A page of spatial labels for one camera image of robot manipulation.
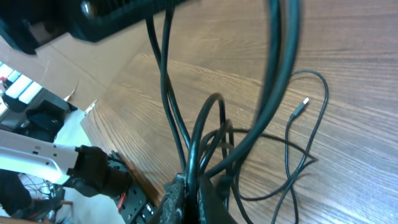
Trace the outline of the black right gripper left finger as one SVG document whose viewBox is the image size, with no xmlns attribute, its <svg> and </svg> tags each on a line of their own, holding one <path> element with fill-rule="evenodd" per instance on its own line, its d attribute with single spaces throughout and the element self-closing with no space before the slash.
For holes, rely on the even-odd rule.
<svg viewBox="0 0 398 224">
<path fill-rule="evenodd" d="M 185 176 L 177 174 L 149 224 L 182 224 L 185 209 Z"/>
</svg>

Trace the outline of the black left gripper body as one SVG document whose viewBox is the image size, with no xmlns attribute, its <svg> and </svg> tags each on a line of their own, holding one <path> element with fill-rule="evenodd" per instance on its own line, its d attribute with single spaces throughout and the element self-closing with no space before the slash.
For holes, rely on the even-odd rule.
<svg viewBox="0 0 398 224">
<path fill-rule="evenodd" d="M 1 37 L 34 55 L 63 34 L 99 42 L 185 0 L 1 0 Z"/>
</svg>

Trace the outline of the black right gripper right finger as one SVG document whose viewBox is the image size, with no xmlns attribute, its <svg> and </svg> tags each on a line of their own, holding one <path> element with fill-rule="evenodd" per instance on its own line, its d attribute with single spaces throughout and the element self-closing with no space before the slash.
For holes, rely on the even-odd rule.
<svg viewBox="0 0 398 224">
<path fill-rule="evenodd" d="M 200 224 L 236 224 L 206 176 L 199 179 L 198 212 Z"/>
</svg>

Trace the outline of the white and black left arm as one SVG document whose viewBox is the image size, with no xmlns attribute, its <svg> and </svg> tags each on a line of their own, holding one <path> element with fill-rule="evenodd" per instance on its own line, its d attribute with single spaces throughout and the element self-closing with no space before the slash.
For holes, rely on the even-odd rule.
<svg viewBox="0 0 398 224">
<path fill-rule="evenodd" d="M 162 76 L 162 100 L 180 156 L 190 145 L 167 73 L 171 22 L 177 1 L 2 1 L 1 37 L 15 50 L 36 50 L 63 34 L 97 43 L 140 21 L 147 31 Z M 97 147 L 51 144 L 14 133 L 1 133 L 1 168 L 35 175 L 92 197 L 117 197 L 129 189 L 131 176 L 108 165 Z"/>
</svg>

